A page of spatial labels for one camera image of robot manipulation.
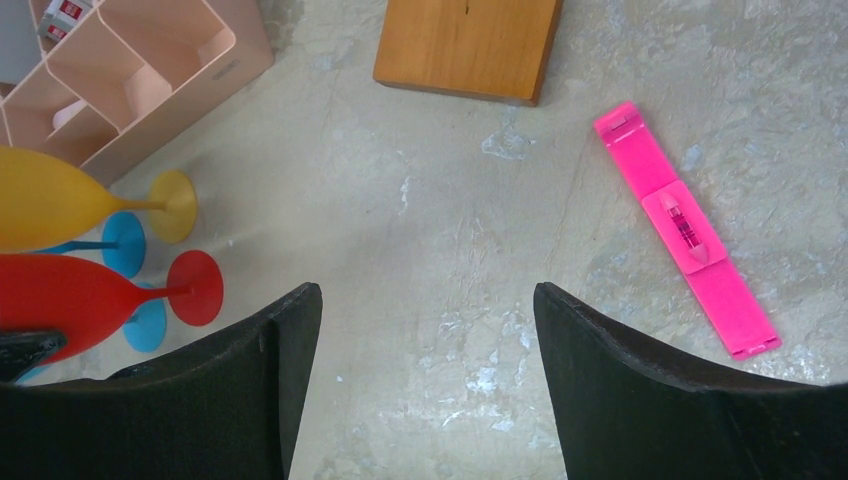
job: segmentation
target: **yellow base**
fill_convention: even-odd
[[[153,232],[165,243],[180,243],[191,234],[197,220],[197,195],[186,174],[169,170],[158,177],[147,199],[164,202],[164,210],[150,210]]]

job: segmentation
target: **stained concrete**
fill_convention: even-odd
[[[371,80],[385,1],[260,2],[276,65],[116,184],[180,168],[178,247],[221,264],[211,326],[303,281],[325,314],[292,478],[557,479],[531,296],[553,281],[704,358],[848,381],[848,3],[566,1],[540,107]],[[639,104],[785,345],[729,359],[591,129]],[[36,381],[149,358],[120,333]]]

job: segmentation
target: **yellow goblet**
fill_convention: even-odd
[[[55,247],[121,210],[149,210],[156,236],[179,243],[194,228],[197,196],[172,170],[156,178],[146,201],[124,200],[58,158],[0,146],[0,253]]]

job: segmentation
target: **wooden block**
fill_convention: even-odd
[[[535,106],[561,12],[562,0],[389,0],[374,79]]]

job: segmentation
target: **pink plastic strip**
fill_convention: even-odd
[[[780,337],[636,106],[619,106],[595,130],[730,355],[744,360],[779,347]]]

